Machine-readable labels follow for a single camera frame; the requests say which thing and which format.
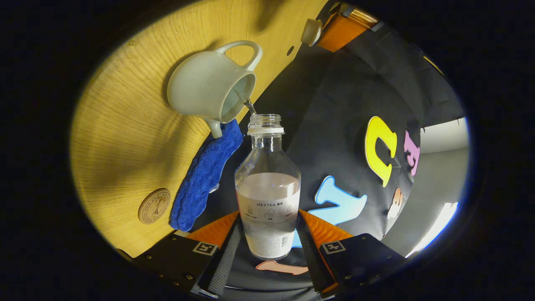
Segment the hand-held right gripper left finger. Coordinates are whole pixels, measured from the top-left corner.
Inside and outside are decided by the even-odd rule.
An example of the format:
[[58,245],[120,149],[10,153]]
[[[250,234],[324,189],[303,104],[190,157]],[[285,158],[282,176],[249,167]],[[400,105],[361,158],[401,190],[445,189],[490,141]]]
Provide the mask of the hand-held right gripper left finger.
[[241,238],[236,211],[187,236],[169,234],[132,262],[186,296],[220,298]]

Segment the blue towel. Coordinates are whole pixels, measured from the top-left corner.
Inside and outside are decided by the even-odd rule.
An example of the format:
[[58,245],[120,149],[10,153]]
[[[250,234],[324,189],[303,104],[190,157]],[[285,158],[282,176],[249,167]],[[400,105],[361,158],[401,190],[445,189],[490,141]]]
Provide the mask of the blue towel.
[[221,137],[209,135],[201,145],[176,193],[169,217],[169,225],[175,230],[191,230],[205,211],[209,194],[219,184],[226,162],[243,142],[237,120],[220,129]]

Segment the white ceramic teacup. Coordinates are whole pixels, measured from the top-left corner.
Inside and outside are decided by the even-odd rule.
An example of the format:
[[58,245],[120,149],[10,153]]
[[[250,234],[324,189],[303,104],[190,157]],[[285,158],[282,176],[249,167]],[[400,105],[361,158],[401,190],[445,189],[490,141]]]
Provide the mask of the white ceramic teacup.
[[[244,65],[226,55],[237,46],[253,49],[253,56]],[[170,76],[168,102],[182,115],[202,118],[212,137],[218,139],[222,136],[221,125],[235,120],[251,98],[257,81],[255,68],[261,58],[261,46],[244,40],[194,54]]]

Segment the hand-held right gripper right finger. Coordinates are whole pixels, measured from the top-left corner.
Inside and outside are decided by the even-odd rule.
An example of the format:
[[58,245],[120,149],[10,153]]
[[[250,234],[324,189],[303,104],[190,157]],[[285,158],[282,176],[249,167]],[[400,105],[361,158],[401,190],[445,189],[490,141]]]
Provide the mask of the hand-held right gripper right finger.
[[372,235],[351,235],[304,210],[298,212],[298,236],[313,287],[323,298],[360,293],[407,263]]

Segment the round wooden coaster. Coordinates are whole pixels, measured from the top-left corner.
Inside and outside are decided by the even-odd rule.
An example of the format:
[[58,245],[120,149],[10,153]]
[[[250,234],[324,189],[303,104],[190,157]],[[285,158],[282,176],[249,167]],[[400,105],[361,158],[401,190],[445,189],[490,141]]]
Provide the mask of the round wooden coaster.
[[162,187],[150,193],[141,202],[138,210],[138,219],[143,224],[153,224],[160,219],[168,209],[171,194]]

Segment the clear plastic water bottle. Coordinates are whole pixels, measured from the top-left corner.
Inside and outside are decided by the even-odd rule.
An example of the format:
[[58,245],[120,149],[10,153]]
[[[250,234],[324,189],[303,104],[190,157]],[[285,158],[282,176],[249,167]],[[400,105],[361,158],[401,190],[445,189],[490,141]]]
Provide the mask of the clear plastic water bottle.
[[252,150],[234,174],[239,215],[252,255],[279,260],[292,248],[301,171],[282,148],[281,116],[253,114],[247,133]]

